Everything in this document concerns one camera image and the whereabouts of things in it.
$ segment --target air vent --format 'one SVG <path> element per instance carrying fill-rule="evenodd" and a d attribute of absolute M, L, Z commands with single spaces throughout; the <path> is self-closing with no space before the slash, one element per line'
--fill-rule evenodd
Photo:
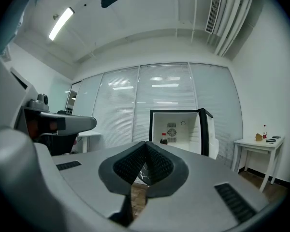
<path fill-rule="evenodd" d="M 168 128 L 176 128 L 176 123 L 168 123 Z"/>
<path fill-rule="evenodd" d="M 174 128 L 170 128 L 170 129 L 168 130 L 168 135 L 169 135 L 170 137 L 175 137 L 175 135 L 176 135 L 176 130 L 175 130 Z"/>
<path fill-rule="evenodd" d="M 211 0 L 211 8 L 208 14 L 208 19 L 205 27 L 205 32 L 213 33 L 217 21 L 217 16 L 220 8 L 221 0 Z"/>
<path fill-rule="evenodd" d="M 79 165 L 81 164 L 78 161 L 71 161 L 71 162 L 67 162 L 63 164 L 58 164 L 56 165 L 56 167 L 58 168 L 59 171 L 61 171 L 61 170 L 77 167 Z"/>
<path fill-rule="evenodd" d="M 176 143 L 176 138 L 175 137 L 168 137 L 168 142 L 169 143 Z"/>
<path fill-rule="evenodd" d="M 215 189 L 239 223 L 247 221 L 256 214 L 250 205 L 230 186 L 230 184 L 221 184 L 215 186 Z"/>

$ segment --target red cap bottle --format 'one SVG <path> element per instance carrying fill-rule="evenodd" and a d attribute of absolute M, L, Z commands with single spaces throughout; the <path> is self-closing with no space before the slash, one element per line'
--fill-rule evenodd
<path fill-rule="evenodd" d="M 161 144 L 167 145 L 168 144 L 168 140 L 166 140 L 166 133 L 162 134 L 162 139 L 160 140 Z"/>
<path fill-rule="evenodd" d="M 263 138 L 266 138 L 266 136 L 267 136 L 266 125 L 264 125 L 263 127 L 264 127 L 264 129 L 263 129 Z"/>

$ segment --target floor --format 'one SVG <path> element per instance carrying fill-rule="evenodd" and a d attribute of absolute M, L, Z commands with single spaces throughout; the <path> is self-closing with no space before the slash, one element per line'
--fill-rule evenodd
<path fill-rule="evenodd" d="M 257 188 L 260 188 L 263 178 L 256 176 L 249 172 L 241 172 L 240 176 L 251 182 L 253 185 L 255 185 Z M 276 183 L 273 183 L 272 185 L 268 181 L 266 183 L 266 186 L 263 190 L 264 195 L 267 197 L 269 202 L 273 202 L 277 199 L 280 199 L 284 197 L 287 194 L 288 189 L 284 186 L 278 185 Z"/>
<path fill-rule="evenodd" d="M 241 172 L 241 177 L 245 178 L 257 188 L 260 188 L 263 179 L 249 172 Z M 145 193 L 148 187 L 146 185 L 134 183 L 131 187 L 131 204 L 134 219 L 139 216 L 145 207 Z M 278 184 L 268 183 L 263 191 L 269 202 L 273 202 L 287 194 L 288 189 Z"/>

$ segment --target white table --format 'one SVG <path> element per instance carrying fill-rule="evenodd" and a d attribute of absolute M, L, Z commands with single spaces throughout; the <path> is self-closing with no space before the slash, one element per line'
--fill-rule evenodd
<path fill-rule="evenodd" d="M 101 135 L 101 134 L 93 130 L 89 130 L 89 131 L 87 130 L 78 134 L 78 137 L 84 137 L 83 138 L 83 153 L 87 152 L 89 137 L 97 136 L 97 135 Z"/>
<path fill-rule="evenodd" d="M 238 150 L 239 147 L 242 147 L 242 149 L 247 150 L 247 158 L 246 158 L 246 163 L 245 163 L 245 171 L 247 171 L 249 161 L 250 161 L 250 155 L 251 152 L 257 152 L 261 154 L 270 154 L 270 161 L 267 166 L 266 174 L 264 177 L 264 180 L 262 182 L 262 185 L 260 187 L 260 191 L 263 192 L 266 182 L 270 176 L 270 174 L 273 173 L 272 181 L 271 184 L 274 183 L 279 164 L 280 164 L 280 159 L 281 159 L 281 154 L 282 154 L 282 143 L 284 142 L 284 137 L 281 137 L 279 139 L 276 139 L 276 142 L 273 143 L 267 143 L 266 139 L 263 139 L 260 142 L 257 142 L 255 138 L 248 138 L 248 139 L 241 139 L 234 141 L 235 149 L 234 149 L 234 157 L 233 157 L 233 163 L 232 163 L 232 170 L 235 171 L 235 165 L 236 165 L 236 160 L 237 160 L 237 155 L 238 155 Z"/>

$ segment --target window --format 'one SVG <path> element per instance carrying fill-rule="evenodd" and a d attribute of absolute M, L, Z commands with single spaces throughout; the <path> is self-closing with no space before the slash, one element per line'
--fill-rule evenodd
<path fill-rule="evenodd" d="M 231 167 L 234 141 L 243 135 L 242 113 L 237 91 L 228 68 L 190 64 L 199 108 L 214 117 L 215 134 L 219 140 L 217 160 Z"/>
<path fill-rule="evenodd" d="M 104 148 L 131 142 L 138 67 L 103 75 L 94 107 Z"/>
<path fill-rule="evenodd" d="M 76 96 L 73 115 L 91 117 L 102 74 L 84 79 Z"/>
<path fill-rule="evenodd" d="M 187 63 L 141 66 L 138 81 L 134 141 L 148 141 L 150 110 L 196 109 Z"/>

